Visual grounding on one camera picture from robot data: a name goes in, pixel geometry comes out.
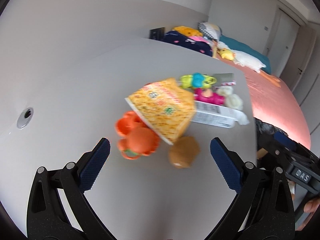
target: white box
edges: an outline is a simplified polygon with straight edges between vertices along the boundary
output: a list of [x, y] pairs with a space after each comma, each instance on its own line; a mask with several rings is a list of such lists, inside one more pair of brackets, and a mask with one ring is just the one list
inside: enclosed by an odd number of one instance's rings
[[196, 114], [192, 122], [199, 122], [225, 128], [232, 128], [237, 120], [234, 109], [195, 101]]

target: blue gripper pad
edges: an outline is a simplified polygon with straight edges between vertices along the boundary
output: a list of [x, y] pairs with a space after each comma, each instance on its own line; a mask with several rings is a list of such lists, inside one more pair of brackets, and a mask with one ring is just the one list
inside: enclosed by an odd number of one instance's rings
[[99, 148], [92, 153], [92, 156], [90, 160], [87, 162], [87, 165], [82, 169], [81, 173], [79, 174], [79, 189], [82, 193], [86, 190], [91, 189], [109, 154], [110, 142], [107, 139], [105, 139], [100, 144]]
[[210, 152], [229, 188], [239, 194], [242, 189], [241, 172], [217, 139], [211, 141]]
[[295, 152], [297, 150], [297, 143], [292, 141], [289, 137], [285, 136], [283, 133], [276, 132], [273, 135], [273, 138], [276, 139], [279, 143], [287, 147], [289, 150]]

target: brown toy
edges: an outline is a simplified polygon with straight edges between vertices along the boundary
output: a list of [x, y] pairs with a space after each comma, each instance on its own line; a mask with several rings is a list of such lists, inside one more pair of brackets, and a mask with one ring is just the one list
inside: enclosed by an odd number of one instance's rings
[[119, 136], [117, 147], [121, 155], [128, 160], [149, 156], [159, 146], [159, 136], [138, 117], [134, 111], [126, 112], [115, 125]]
[[192, 136], [180, 137], [169, 150], [169, 161], [176, 168], [189, 168], [200, 152]]

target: human hand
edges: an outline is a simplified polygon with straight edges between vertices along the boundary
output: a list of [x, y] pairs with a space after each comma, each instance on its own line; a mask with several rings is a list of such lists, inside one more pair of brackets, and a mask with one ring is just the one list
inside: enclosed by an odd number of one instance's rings
[[302, 223], [301, 226], [299, 226], [297, 228], [297, 231], [301, 231], [306, 224], [310, 221], [310, 219], [312, 218], [313, 214], [316, 212], [318, 206], [320, 205], [320, 198], [314, 198], [311, 199], [309, 202], [307, 202], [307, 204], [305, 204], [303, 211], [305, 213], [310, 213], [308, 215], [308, 217], [304, 220], [304, 222]]

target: yellow snack bag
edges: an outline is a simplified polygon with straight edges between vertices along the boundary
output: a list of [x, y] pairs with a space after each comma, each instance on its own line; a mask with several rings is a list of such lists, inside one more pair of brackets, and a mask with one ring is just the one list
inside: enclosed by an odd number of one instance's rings
[[147, 84], [125, 100], [170, 145], [184, 133], [196, 112], [193, 93], [180, 88], [174, 78]]

